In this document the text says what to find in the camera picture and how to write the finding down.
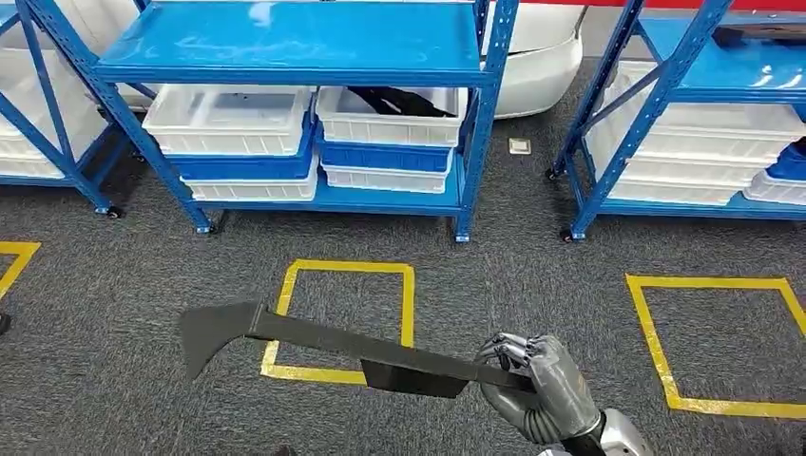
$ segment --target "white plastic bin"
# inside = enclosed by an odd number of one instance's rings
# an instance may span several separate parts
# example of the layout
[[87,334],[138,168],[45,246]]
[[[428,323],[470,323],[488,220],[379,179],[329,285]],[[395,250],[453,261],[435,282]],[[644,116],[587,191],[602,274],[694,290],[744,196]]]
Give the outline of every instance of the white plastic bin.
[[[67,134],[71,138],[73,153],[83,153],[85,147],[82,146],[81,137],[93,130],[91,126],[100,124],[103,130],[106,121],[96,111],[95,103],[84,95],[81,80],[64,67],[58,54],[46,49],[42,52]],[[61,149],[30,53],[26,49],[0,49],[0,65],[4,68],[0,72],[0,91],[57,149]],[[0,157],[44,158],[19,129],[2,116]]]
[[445,179],[451,172],[453,151],[448,155],[448,168],[441,173],[406,169],[364,168],[360,166],[328,166],[322,169],[333,187],[392,190],[396,192],[445,193]]
[[680,183],[668,180],[633,180],[620,178],[607,196],[609,199],[683,202],[724,206],[742,188],[734,184]]
[[400,87],[431,101],[456,117],[385,116],[377,114],[346,87],[323,87],[317,115],[325,140],[347,143],[385,143],[454,147],[468,104],[466,88]]
[[742,193],[749,200],[806,205],[806,180],[776,179],[764,171]]
[[[85,106],[83,114],[66,117],[65,123],[70,149],[72,149],[75,161],[84,156],[89,146],[107,126],[106,120],[98,114],[95,104],[92,103]],[[62,147],[56,137],[52,123],[48,122],[48,126],[42,128],[41,131],[57,149],[61,150]],[[15,140],[0,141],[0,146],[2,146],[2,152],[0,152],[0,176],[53,179],[64,177],[59,168],[50,162],[22,134]]]
[[[600,179],[618,147],[616,123],[605,117],[585,137],[588,151],[596,167],[596,178]],[[750,183],[758,171],[766,168],[776,159],[735,157],[727,158],[710,154],[692,154],[687,151],[666,150],[660,154],[641,151],[627,159],[623,179],[651,181],[653,179],[680,182],[738,184]]]
[[312,89],[164,85],[143,127],[165,154],[294,155]]
[[[650,62],[619,62],[613,84],[605,91],[602,107],[655,67]],[[597,174],[604,168],[621,143],[627,128],[637,117],[651,90],[645,88],[638,95],[617,108],[601,122],[595,124],[588,136],[598,130],[612,129],[611,138],[602,143],[603,155],[597,160]],[[806,125],[786,104],[670,104],[649,130],[636,158],[686,156],[707,161],[744,158],[771,164],[789,143],[806,136]]]
[[317,194],[314,155],[308,177],[299,180],[185,180],[198,201],[310,201]]

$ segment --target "blue shelf board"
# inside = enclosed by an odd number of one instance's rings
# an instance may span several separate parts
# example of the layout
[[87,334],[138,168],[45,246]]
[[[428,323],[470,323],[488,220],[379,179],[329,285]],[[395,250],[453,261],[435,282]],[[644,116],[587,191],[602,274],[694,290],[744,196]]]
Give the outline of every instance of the blue shelf board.
[[386,190],[362,190],[331,187],[319,168],[317,194],[312,201],[196,201],[210,209],[243,209],[260,211],[319,211],[411,216],[459,215],[459,195],[464,167],[461,156],[454,156],[453,167],[445,181],[445,193],[410,193]]
[[478,86],[472,3],[152,2],[108,82]]
[[16,5],[13,3],[0,4],[0,34],[14,27],[19,20]]
[[[728,15],[722,23],[757,22],[758,16]],[[806,15],[778,22],[806,22]],[[668,59],[688,29],[686,18],[642,17],[637,33],[659,62]],[[772,41],[721,48],[710,37],[670,100],[687,103],[806,103],[806,47]]]
[[741,193],[736,193],[725,206],[608,198],[602,203],[599,213],[620,216],[806,220],[806,206],[752,201]]

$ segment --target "gray carpet floor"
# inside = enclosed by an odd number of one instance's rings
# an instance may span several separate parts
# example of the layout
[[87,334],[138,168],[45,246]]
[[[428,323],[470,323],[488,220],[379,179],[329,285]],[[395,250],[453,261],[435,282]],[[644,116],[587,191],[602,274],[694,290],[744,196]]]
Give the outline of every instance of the gray carpet floor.
[[[497,123],[472,242],[436,218],[227,213],[192,233],[145,165],[123,160],[107,220],[70,190],[0,188],[0,240],[42,247],[0,306],[0,453],[537,454],[476,386],[456,400],[259,375],[264,344],[227,347],[195,382],[177,332],[189,308],[274,306],[296,258],[401,261],[416,273],[415,345],[470,358],[497,330],[554,333],[601,407],[627,414],[657,454],[799,455],[803,422],[669,409],[624,274],[785,276],[806,296],[802,224],[601,218],[584,243],[558,232],[563,184],[543,182],[592,67],[550,112]],[[531,156],[511,156],[509,137]],[[0,263],[0,269],[8,261]],[[397,338],[399,277],[305,272],[291,315]],[[804,338],[768,292],[650,290],[669,364],[690,397],[806,404]],[[280,346],[278,362],[355,363]]]

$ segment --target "shelf frame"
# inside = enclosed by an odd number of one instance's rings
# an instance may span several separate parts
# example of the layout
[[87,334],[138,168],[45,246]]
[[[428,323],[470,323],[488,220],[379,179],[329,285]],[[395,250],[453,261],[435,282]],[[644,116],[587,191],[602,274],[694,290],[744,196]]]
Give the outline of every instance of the shelf frame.
[[116,127],[108,124],[105,130],[89,146],[82,158],[76,162],[72,148],[69,143],[64,118],[59,109],[59,104],[53,90],[48,68],[42,55],[42,48],[36,36],[34,26],[37,25],[36,18],[30,13],[28,5],[17,0],[15,4],[0,6],[0,33],[8,31],[16,24],[20,24],[29,47],[31,60],[36,70],[39,86],[45,97],[48,107],[48,114],[53,121],[53,126],[58,139],[59,147],[52,144],[39,129],[33,125],[25,115],[5,95],[0,93],[0,114],[6,117],[9,122],[20,130],[42,154],[64,175],[61,179],[49,179],[25,176],[0,176],[0,185],[33,185],[51,187],[74,187],[84,195],[94,206],[95,212],[108,214],[114,210],[115,215],[121,212],[112,205],[112,202],[100,190],[104,178],[114,166],[116,160],[125,150],[127,141],[122,139],[116,147],[97,166],[92,175],[87,175],[85,170],[89,161],[102,148],[101,146],[113,137]]
[[[583,5],[588,7],[619,7],[628,4],[625,0],[524,0],[522,3],[543,3],[549,5]],[[696,10],[702,0],[648,0],[648,8]],[[801,0],[736,0],[731,10],[759,11],[806,11],[806,3]]]
[[[785,15],[776,18],[765,18],[767,22],[803,22],[806,24],[806,15]],[[646,43],[652,56],[658,64],[668,61],[671,58],[674,48],[679,42],[680,38],[677,37],[677,31],[685,29],[684,18],[640,18],[636,24],[635,34],[643,39]],[[734,16],[726,14],[722,18],[722,23],[743,23],[747,22],[741,16]],[[766,48],[775,49],[777,51],[786,51],[787,53],[797,54],[793,60],[802,60],[806,62],[806,50],[802,47],[786,48],[784,46],[772,46],[769,44],[764,45]],[[711,51],[716,54],[715,57],[721,57],[721,50],[716,44],[711,43],[709,40],[705,41],[705,46],[701,50]],[[760,46],[736,49],[735,52],[744,54],[746,58],[748,54],[761,52]],[[780,56],[774,55],[773,51],[766,52],[764,62],[768,66],[768,72],[762,70],[751,71],[750,81],[745,80],[743,87],[719,87],[711,84],[703,83],[700,81],[702,77],[695,77],[695,73],[705,73],[708,75],[713,74],[715,70],[724,67],[722,64],[715,64],[712,67],[700,68],[707,65],[707,58],[703,58],[700,54],[695,57],[691,63],[691,67],[686,71],[681,82],[678,86],[674,87],[669,93],[669,102],[671,103],[765,103],[765,104],[782,104],[782,105],[804,105],[806,104],[806,81],[803,80],[803,71],[806,64],[796,64],[795,67],[784,68],[784,71],[790,74],[780,75],[775,74],[781,71]],[[781,81],[780,77],[783,76],[785,81]],[[712,80],[722,79],[719,76],[711,77]],[[796,87],[788,87],[791,84],[782,83],[795,83]]]
[[[139,152],[148,160],[157,176],[174,195],[184,212],[191,219],[198,233],[214,230],[213,223],[204,213],[205,208],[217,209],[288,209],[312,211],[338,211],[359,213],[395,213],[406,215],[436,215],[453,217],[454,238],[457,242],[470,240],[472,213],[478,199],[489,136],[492,128],[495,105],[501,88],[504,66],[509,51],[509,42],[518,9],[518,0],[499,0],[494,11],[493,28],[490,31],[488,57],[483,69],[459,71],[430,71],[427,68],[347,69],[316,70],[314,68],[289,67],[285,71],[250,69],[239,74],[236,69],[215,66],[168,66],[168,67],[123,67],[105,62],[92,53],[81,41],[75,29],[54,0],[17,0],[26,3],[43,29],[54,39],[60,50],[82,75],[88,86],[102,103],[106,112],[121,127]],[[153,4],[137,1],[138,9],[148,14]],[[354,3],[361,8],[360,2]],[[475,52],[481,55],[489,0],[475,0],[472,4],[475,16]],[[289,85],[357,85],[357,86],[465,86],[470,89],[469,115],[463,122],[461,133],[465,139],[456,149],[461,164],[457,169],[456,184],[458,199],[450,207],[400,204],[373,207],[345,201],[343,204],[317,204],[316,199],[301,203],[244,203],[239,201],[196,201],[189,189],[180,181],[160,148],[143,130],[118,93],[116,83],[141,85],[142,83],[215,83],[215,84],[289,84]],[[361,200],[360,192],[356,200]]]
[[[563,174],[568,174],[571,192],[578,205],[577,215],[569,229],[561,233],[563,240],[584,239],[587,228],[600,214],[728,219],[806,219],[806,206],[760,203],[747,200],[741,194],[737,194],[726,206],[660,203],[608,197],[626,168],[627,161],[636,153],[649,129],[671,102],[795,104],[796,111],[801,117],[804,117],[806,93],[802,90],[778,91],[773,94],[769,91],[759,93],[758,90],[748,89],[736,93],[724,89],[709,91],[681,86],[689,69],[697,62],[703,48],[711,42],[711,34],[732,3],[733,0],[702,0],[700,9],[682,34],[674,50],[668,55],[661,55],[657,49],[652,47],[651,42],[648,43],[659,63],[658,67],[630,87],[625,94],[594,115],[630,37],[637,35],[647,41],[650,39],[639,19],[644,0],[625,2],[624,10],[610,37],[593,82],[588,87],[566,135],[563,148],[546,171],[547,178],[552,181]],[[586,131],[653,82],[655,85],[646,97],[646,102],[636,116],[636,120],[628,128],[602,176],[596,180],[593,162],[585,144]],[[586,181],[580,178],[574,164],[577,152],[583,155],[584,170],[588,177]]]
[[[481,86],[494,77],[473,49],[474,4],[266,5],[151,4],[93,68],[107,81],[164,84]],[[399,32],[367,43],[387,28]]]

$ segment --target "blue plastic bin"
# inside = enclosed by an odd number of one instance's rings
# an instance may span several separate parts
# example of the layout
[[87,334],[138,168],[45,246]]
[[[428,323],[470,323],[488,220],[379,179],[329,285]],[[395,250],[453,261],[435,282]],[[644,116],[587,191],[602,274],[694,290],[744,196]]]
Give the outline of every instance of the blue plastic bin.
[[299,149],[290,156],[166,156],[186,181],[305,179],[313,157],[314,127],[305,115]]
[[328,166],[405,169],[441,173],[448,169],[450,147],[389,145],[324,140],[321,123],[317,124],[317,148],[321,163]]
[[806,181],[806,142],[796,142],[781,152],[776,164],[767,168],[771,178]]

